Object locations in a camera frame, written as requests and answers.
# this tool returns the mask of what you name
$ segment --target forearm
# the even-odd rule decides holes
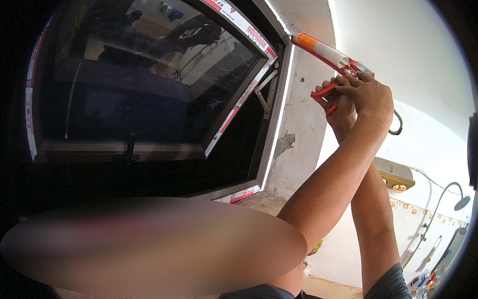
[[[387,188],[372,162],[351,202],[362,261],[362,290],[400,262]]]
[[[302,184],[278,217],[304,235],[308,250],[335,226],[352,200],[386,129],[359,117],[340,147]]]
[[[366,235],[377,235],[383,232],[393,232],[393,213],[387,187],[382,177],[371,163],[360,187],[351,202],[359,239]]]

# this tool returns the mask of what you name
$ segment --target shower head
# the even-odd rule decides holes
[[[464,208],[470,202],[470,199],[471,199],[470,196],[463,197],[459,202],[456,203],[455,211],[458,211]]]

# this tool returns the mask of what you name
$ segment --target decorative tile border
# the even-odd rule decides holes
[[[400,200],[397,200],[397,199],[390,198],[390,205],[394,209],[404,211],[404,212],[408,212],[412,215],[416,215],[416,216],[419,216],[419,217],[425,217],[425,219],[428,219],[428,220],[433,218],[433,211],[423,209],[423,208],[419,208],[419,207],[416,207],[416,206],[412,206],[411,204],[409,204],[407,202],[404,202],[404,201],[400,201]],[[451,217],[448,217],[448,216],[445,216],[445,215],[442,215],[442,214],[438,214],[438,213],[436,214],[433,221],[445,223],[445,224],[448,224],[448,225],[451,225],[451,226],[454,226],[454,227],[457,227],[457,228],[458,227],[465,227],[468,224],[465,221],[460,221],[458,219],[451,218]]]

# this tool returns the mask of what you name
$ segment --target damaged plaster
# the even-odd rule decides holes
[[[287,131],[285,135],[277,139],[277,145],[274,151],[274,159],[277,158],[280,154],[285,152],[289,148],[293,148],[293,143],[295,142],[295,134],[288,134]]]

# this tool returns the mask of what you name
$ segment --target glass pane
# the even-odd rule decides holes
[[[259,60],[179,0],[72,1],[50,27],[49,140],[199,143]]]

